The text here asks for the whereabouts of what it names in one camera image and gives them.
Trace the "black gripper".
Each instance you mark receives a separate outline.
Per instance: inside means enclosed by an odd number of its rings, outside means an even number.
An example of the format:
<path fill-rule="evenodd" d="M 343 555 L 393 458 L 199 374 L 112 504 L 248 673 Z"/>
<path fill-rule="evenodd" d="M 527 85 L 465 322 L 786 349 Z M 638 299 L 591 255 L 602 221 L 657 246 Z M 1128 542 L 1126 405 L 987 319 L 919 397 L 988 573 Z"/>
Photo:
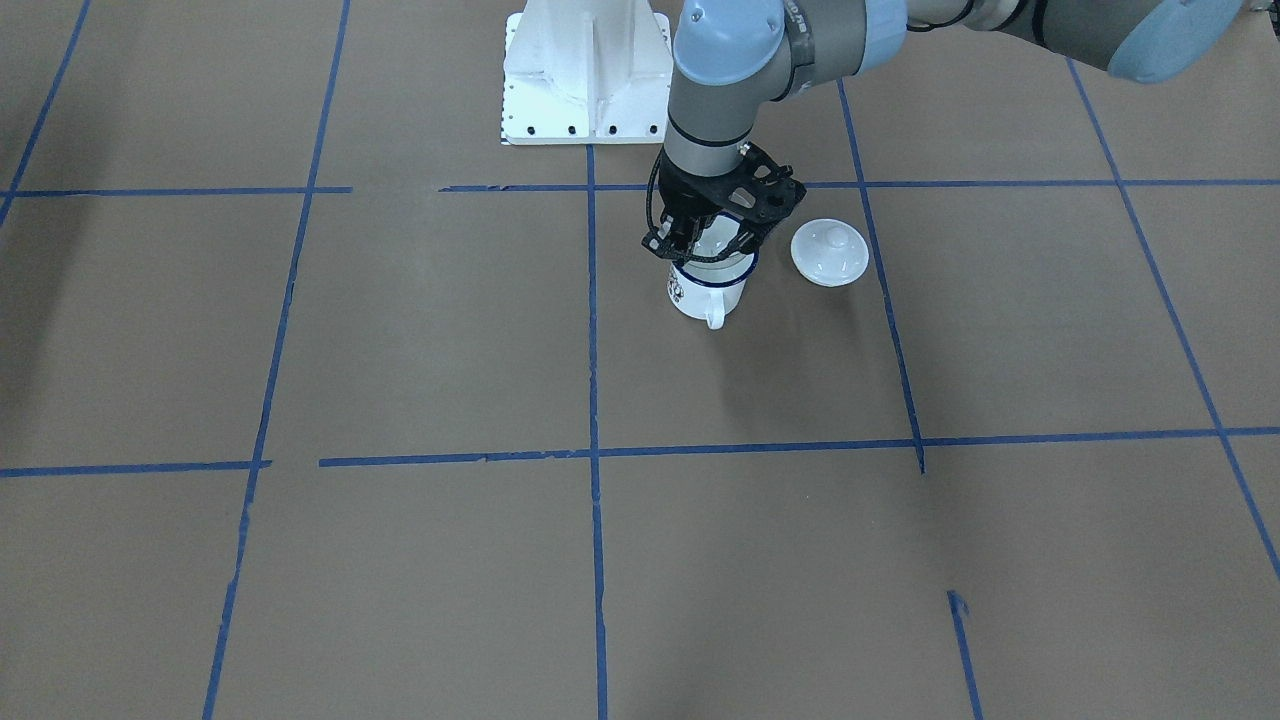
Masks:
<path fill-rule="evenodd" d="M 718 176 L 686 172 L 660 150 L 655 160 L 655 191 L 663 202 L 660 219 L 645 233 L 645 250 L 677 263 L 710 263 L 713 256 L 698 243 L 716 217 L 745 222 L 741 209 L 730 200 L 731 188 L 746 178 L 746 155 L 739 152 L 730 170 Z"/>

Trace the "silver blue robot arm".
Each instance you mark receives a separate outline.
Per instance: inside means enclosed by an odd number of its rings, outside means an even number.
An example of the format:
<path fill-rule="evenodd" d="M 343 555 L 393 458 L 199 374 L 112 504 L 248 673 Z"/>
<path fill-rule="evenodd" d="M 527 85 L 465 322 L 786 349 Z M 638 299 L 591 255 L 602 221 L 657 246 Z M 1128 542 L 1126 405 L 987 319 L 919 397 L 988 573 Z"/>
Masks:
<path fill-rule="evenodd" d="M 760 106 L 883 65 L 911 33 L 1000 32 L 1139 85 L 1180 74 L 1239 1 L 686 1 L 643 246 L 676 265 L 755 252 L 805 196 L 751 141 Z"/>

